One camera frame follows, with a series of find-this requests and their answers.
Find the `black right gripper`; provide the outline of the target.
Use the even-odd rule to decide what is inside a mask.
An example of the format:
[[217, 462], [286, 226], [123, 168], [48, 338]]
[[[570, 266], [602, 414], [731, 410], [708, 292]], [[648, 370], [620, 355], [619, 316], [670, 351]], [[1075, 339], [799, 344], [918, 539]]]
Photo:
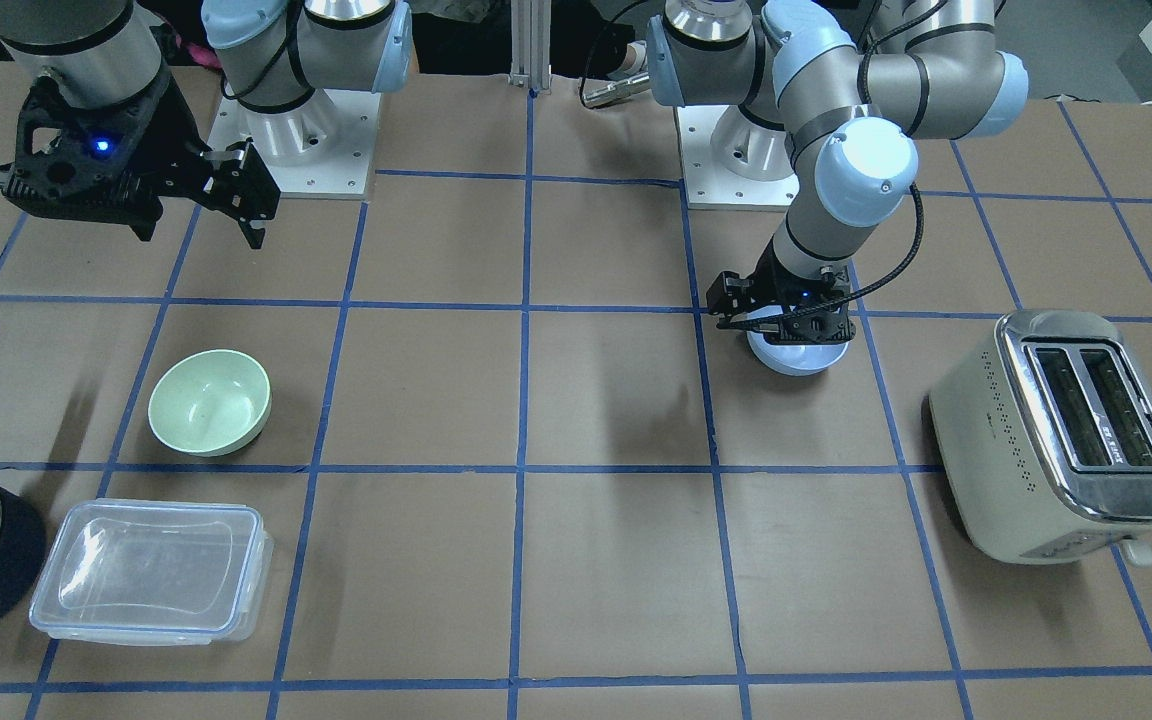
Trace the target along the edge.
[[164, 197], [179, 197], [229, 217], [262, 249], [282, 191], [252, 138], [211, 150], [170, 70], [94, 109], [65, 100], [60, 78], [41, 70], [29, 88], [12, 168], [0, 165], [5, 199], [32, 217], [124, 225], [150, 241]]

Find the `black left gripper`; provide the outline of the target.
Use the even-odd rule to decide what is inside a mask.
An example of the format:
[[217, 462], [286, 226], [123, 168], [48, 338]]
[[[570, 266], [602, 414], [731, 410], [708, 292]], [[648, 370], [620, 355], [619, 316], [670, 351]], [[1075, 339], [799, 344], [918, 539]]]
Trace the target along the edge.
[[847, 270], [818, 265], [795, 275], [768, 245], [749, 275], [717, 275], [707, 313], [718, 316], [721, 329], [748, 331], [773, 346], [841, 344], [855, 332], [844, 300], [850, 290]]

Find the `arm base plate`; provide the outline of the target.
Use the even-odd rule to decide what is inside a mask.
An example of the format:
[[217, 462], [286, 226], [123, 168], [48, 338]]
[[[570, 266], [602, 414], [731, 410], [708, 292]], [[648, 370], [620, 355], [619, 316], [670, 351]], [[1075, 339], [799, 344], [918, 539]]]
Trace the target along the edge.
[[285, 197], [366, 200], [385, 99], [328, 88], [279, 114], [223, 99], [207, 142], [220, 149], [251, 138]]
[[828, 108], [785, 94], [750, 106], [676, 111], [687, 205], [702, 210], [790, 211], [828, 220], [814, 182], [819, 145], [867, 118], [864, 104]]

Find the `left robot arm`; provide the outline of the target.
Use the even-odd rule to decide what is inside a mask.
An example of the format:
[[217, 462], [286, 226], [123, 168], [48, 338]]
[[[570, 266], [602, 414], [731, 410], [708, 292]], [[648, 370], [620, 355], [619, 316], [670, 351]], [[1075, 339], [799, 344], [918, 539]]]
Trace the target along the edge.
[[847, 264], [916, 196], [915, 142], [998, 135], [1026, 103], [1024, 65], [996, 47], [996, 1], [878, 1], [865, 47], [844, 9], [668, 1], [646, 35], [659, 104], [730, 105], [785, 132], [799, 191], [753, 272], [707, 291], [719, 328], [772, 344], [849, 342]]

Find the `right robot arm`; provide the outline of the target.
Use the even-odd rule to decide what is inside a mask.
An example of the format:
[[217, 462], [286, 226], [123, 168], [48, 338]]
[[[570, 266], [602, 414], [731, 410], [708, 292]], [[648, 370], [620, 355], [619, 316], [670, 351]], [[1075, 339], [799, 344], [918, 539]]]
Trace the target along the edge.
[[200, 22], [238, 105], [238, 137], [209, 145], [166, 59], [164, 23], [136, 1], [0, 1], [0, 41], [32, 74], [0, 164], [24, 213], [154, 236], [165, 197], [238, 225], [260, 249], [275, 167], [338, 143], [329, 91], [401, 90], [414, 51], [404, 1], [204, 1]]

